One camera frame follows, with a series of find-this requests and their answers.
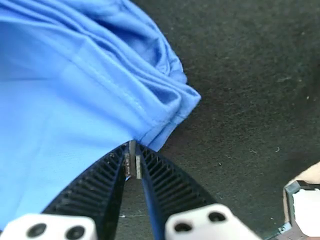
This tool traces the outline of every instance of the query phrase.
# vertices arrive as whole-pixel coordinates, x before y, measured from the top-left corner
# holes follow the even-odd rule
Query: white object
[[[37,237],[28,237],[30,229],[37,224],[46,225],[44,232]],[[51,214],[26,214],[9,222],[0,240],[68,240],[68,231],[76,226],[84,228],[83,235],[76,240],[98,240],[91,218]]]
[[[228,207],[217,203],[170,216],[165,224],[165,239],[261,240]]]
[[[304,190],[293,194],[294,216],[302,233],[308,237],[320,236],[320,190]]]

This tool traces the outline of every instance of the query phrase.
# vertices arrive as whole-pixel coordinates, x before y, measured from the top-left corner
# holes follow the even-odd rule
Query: blue shirt
[[[0,1],[0,229],[136,139],[158,151],[200,95],[128,0]]]

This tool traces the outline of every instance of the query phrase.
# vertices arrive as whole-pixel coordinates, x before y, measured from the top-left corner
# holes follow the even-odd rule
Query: black carpet
[[[202,100],[162,154],[252,230],[283,224],[283,186],[320,160],[318,0],[136,0]],[[129,181],[117,239],[152,239]]]

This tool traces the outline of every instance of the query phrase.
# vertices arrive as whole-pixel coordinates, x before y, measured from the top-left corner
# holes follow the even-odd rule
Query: blue fabric
[[[200,100],[128,0],[0,1],[0,229],[136,139],[158,151]]]

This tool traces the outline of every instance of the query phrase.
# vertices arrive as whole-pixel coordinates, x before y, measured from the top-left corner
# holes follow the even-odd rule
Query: screw hole
[[[74,226],[68,230],[65,236],[68,240],[77,240],[82,238],[84,234],[85,229],[82,226]]]
[[[32,226],[28,230],[27,236],[29,238],[39,237],[41,234],[43,234],[45,232],[46,228],[47,228],[47,225],[45,223],[38,223],[38,224]]]
[[[211,212],[208,215],[208,218],[211,222],[216,223],[216,222],[223,222],[226,220],[225,215],[223,215],[222,213],[219,212]]]
[[[178,223],[177,225],[175,225],[174,230],[176,232],[189,232],[192,230],[192,226],[190,224],[187,223]]]

